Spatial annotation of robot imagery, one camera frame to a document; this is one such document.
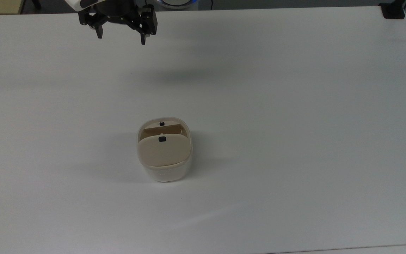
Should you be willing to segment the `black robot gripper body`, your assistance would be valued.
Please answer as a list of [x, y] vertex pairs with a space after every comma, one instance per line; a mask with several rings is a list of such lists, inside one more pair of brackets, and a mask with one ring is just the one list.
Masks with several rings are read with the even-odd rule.
[[93, 25], [103, 25], [106, 22], [125, 24], [130, 22], [135, 26], [143, 26], [139, 13], [139, 6], [135, 0], [105, 0], [93, 5], [96, 14]]

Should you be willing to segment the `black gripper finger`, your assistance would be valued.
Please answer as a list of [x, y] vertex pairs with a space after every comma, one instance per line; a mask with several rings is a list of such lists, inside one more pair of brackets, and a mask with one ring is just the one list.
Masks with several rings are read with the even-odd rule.
[[105, 24], [105, 17], [95, 13], [91, 15], [89, 10], [81, 10], [78, 12], [79, 22], [82, 25], [88, 25], [95, 30], [99, 39], [103, 38], [103, 24]]
[[145, 45], [146, 39], [157, 33], [158, 21], [154, 5], [139, 7], [135, 4], [126, 15], [126, 24], [140, 34], [141, 44]]

